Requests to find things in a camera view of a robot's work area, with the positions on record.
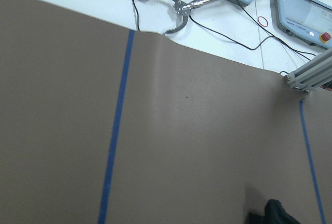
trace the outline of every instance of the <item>device screen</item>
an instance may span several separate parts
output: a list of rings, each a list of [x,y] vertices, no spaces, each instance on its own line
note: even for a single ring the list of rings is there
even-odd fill
[[[311,0],[283,0],[285,17],[319,33],[332,33],[332,11]]]

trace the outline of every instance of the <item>blue tape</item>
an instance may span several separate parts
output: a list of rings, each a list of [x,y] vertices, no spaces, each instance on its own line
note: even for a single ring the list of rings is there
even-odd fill
[[[113,167],[114,167],[115,151],[116,151],[116,146],[117,146],[117,142],[118,142],[121,114],[122,114],[122,107],[123,107],[123,99],[125,98],[124,94],[126,92],[127,76],[128,76],[128,70],[129,70],[131,50],[132,50],[133,41],[134,41],[134,34],[135,34],[135,31],[132,31],[132,30],[129,31],[127,47],[126,47],[126,54],[124,56],[124,62],[123,62],[123,68],[122,68],[121,82],[120,82],[120,86],[119,86],[118,100],[117,100],[117,105],[116,105],[116,110],[115,110],[115,115],[114,115],[112,136],[110,139],[110,146],[109,146],[109,151],[108,151],[108,159],[107,159],[107,166],[106,166],[106,172],[105,172],[102,199],[101,199],[101,203],[100,203],[98,224],[105,224],[105,222],[106,222],[108,199],[109,199],[109,193],[110,193],[111,184],[112,184],[112,174],[113,174]]]
[[[309,165],[310,165],[310,170],[311,170],[311,176],[312,176],[312,181],[313,181],[313,185],[314,185],[314,189],[315,189],[315,193],[316,193],[318,209],[319,209],[320,215],[321,215],[321,221],[322,221],[322,224],[326,224],[322,199],[321,199],[320,190],[318,187],[318,182],[317,182],[317,177],[316,177],[316,172],[315,172],[315,167],[314,167],[313,159],[312,159],[312,155],[311,155],[305,115],[303,113],[303,102],[304,102],[304,99],[300,101],[300,117],[301,117],[301,123],[302,123],[302,130],[303,130],[303,135],[305,137],[307,154],[308,154]]]

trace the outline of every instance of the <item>red ring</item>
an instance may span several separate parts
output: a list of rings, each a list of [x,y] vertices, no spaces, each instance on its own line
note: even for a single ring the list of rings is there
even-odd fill
[[[264,25],[264,24],[262,24],[261,22],[260,22],[260,18],[263,18],[265,21],[266,21],[266,25]],[[257,18],[257,21],[258,21],[258,23],[261,25],[261,26],[263,26],[263,27],[267,27],[267,26],[269,26],[269,22],[268,22],[268,20],[265,18],[265,17],[263,17],[263,16],[259,16],[258,18]]]

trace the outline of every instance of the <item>black object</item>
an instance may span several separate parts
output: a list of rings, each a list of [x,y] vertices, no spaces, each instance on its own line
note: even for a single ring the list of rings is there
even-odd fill
[[[280,201],[269,200],[265,206],[265,216],[249,213],[249,224],[300,224],[286,213]]]

